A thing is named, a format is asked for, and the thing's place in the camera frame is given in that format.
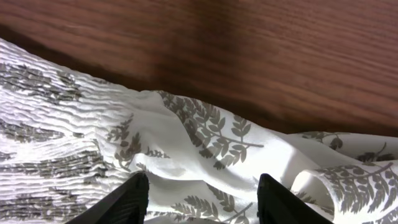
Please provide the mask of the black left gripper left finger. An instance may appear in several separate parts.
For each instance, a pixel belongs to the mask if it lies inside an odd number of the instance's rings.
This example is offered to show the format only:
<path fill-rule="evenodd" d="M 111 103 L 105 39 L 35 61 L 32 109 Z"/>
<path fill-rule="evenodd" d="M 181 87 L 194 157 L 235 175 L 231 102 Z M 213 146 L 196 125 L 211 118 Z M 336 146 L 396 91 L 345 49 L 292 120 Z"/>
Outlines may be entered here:
<path fill-rule="evenodd" d="M 149 179 L 138 172 L 67 224 L 143 224 L 149 204 Z"/>

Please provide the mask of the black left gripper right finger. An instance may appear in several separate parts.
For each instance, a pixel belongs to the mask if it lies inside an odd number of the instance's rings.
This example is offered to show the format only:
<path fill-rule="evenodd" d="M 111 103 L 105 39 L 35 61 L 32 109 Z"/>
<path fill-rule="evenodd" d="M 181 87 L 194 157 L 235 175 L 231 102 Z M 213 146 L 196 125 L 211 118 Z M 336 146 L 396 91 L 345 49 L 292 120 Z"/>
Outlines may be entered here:
<path fill-rule="evenodd" d="M 260 224 L 332 224 L 269 174 L 260 176 L 257 207 Z"/>

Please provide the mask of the white fern print garment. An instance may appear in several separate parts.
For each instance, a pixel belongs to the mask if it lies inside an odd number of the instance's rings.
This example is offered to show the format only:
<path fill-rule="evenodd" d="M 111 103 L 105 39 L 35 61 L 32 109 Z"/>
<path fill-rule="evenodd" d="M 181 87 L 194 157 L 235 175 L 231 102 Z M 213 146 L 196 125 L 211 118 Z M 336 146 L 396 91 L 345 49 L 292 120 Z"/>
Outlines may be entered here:
<path fill-rule="evenodd" d="M 257 223 L 266 173 L 333 223 L 397 222 L 397 139 L 285 134 L 1 41 L 1 222 L 66 223 L 136 174 L 146 223 Z"/>

